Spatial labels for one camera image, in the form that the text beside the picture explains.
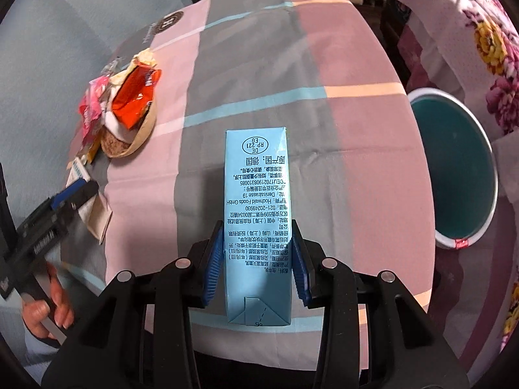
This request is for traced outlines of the person's left hand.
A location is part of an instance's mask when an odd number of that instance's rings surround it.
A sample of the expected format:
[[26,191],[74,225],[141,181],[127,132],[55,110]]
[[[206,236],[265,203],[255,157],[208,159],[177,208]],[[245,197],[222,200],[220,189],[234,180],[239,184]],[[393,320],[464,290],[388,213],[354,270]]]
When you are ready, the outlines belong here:
[[46,263],[46,268],[51,303],[48,304],[45,300],[22,300],[22,319],[33,336],[55,340],[55,335],[43,326],[43,321],[51,318],[59,329],[64,330],[74,323],[75,313],[69,295],[59,280],[56,267]]

